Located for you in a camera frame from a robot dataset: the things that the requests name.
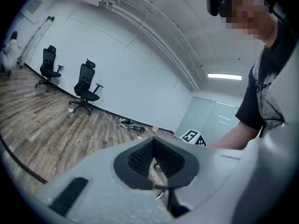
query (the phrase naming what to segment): chair headrest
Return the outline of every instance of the chair headrest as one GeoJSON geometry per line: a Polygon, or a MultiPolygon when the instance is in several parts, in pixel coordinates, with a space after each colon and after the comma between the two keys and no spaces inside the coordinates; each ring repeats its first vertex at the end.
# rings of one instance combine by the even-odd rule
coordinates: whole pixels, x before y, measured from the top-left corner
{"type": "Polygon", "coordinates": [[[50,52],[56,53],[56,48],[53,47],[52,45],[50,45],[47,50],[50,52]]]}
{"type": "Polygon", "coordinates": [[[87,59],[87,61],[85,62],[85,65],[91,67],[91,68],[95,68],[95,63],[91,62],[90,60],[87,59]]]}

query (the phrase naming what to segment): wooden floor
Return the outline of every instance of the wooden floor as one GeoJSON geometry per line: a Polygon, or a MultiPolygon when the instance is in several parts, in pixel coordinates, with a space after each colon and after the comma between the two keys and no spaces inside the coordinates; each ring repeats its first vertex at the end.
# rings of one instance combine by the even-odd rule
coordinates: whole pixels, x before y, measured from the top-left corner
{"type": "MultiPolygon", "coordinates": [[[[18,159],[45,180],[89,154],[133,140],[132,134],[113,124],[102,111],[93,110],[91,116],[84,108],[70,113],[68,108],[76,106],[68,105],[73,99],[53,88],[49,93],[44,86],[35,88],[38,81],[39,77],[25,67],[13,70],[10,78],[1,74],[0,134],[18,159]]],[[[106,115],[117,123],[116,116],[106,115]]],[[[170,132],[153,133],[150,127],[137,135],[175,139],[170,132]]],[[[28,178],[23,180],[22,175],[17,181],[31,193],[41,187],[28,178]]]]}

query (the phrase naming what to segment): person in white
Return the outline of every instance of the person in white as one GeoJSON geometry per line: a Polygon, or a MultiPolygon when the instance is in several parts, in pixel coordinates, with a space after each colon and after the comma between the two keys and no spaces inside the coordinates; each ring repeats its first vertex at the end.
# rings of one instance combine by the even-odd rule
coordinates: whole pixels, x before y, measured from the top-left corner
{"type": "Polygon", "coordinates": [[[10,75],[11,70],[17,65],[18,48],[17,48],[18,32],[14,31],[10,37],[10,42],[5,48],[1,48],[0,62],[5,71],[10,75]]]}

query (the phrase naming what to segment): black t-shirt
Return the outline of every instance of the black t-shirt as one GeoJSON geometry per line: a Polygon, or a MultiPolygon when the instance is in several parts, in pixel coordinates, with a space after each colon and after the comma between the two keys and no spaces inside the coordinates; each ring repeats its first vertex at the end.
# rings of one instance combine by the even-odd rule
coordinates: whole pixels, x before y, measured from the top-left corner
{"type": "Polygon", "coordinates": [[[244,100],[235,115],[242,123],[266,131],[284,123],[284,117],[268,88],[283,69],[296,45],[295,37],[278,21],[278,34],[270,48],[264,47],[251,68],[244,100]]]}

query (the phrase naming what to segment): black cable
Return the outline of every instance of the black cable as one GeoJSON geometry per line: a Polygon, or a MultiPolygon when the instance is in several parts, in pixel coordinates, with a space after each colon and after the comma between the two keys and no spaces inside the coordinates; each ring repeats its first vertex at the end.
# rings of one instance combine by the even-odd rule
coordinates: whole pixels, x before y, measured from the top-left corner
{"type": "Polygon", "coordinates": [[[30,174],[31,176],[33,176],[35,179],[37,179],[38,181],[40,181],[43,184],[46,184],[47,181],[45,179],[43,179],[40,175],[36,174],[35,172],[33,172],[31,169],[29,169],[28,167],[26,167],[16,156],[15,154],[9,149],[9,147],[7,146],[7,144],[5,143],[5,141],[2,138],[2,135],[0,134],[0,141],[3,145],[3,147],[6,149],[6,151],[8,152],[8,154],[12,157],[12,159],[28,174],[30,174]]]}

